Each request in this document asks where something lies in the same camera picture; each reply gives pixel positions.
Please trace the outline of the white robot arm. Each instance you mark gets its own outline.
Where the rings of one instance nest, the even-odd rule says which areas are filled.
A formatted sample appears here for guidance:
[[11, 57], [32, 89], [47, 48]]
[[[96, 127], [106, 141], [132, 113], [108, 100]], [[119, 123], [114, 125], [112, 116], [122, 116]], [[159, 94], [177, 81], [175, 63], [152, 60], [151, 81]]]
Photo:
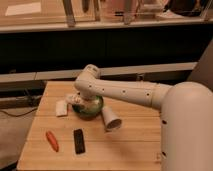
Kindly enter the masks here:
[[102, 96], [158, 110], [161, 171], [213, 171], [213, 91], [206, 86], [102, 80], [100, 69], [89, 64], [74, 87], [67, 100], [82, 109]]

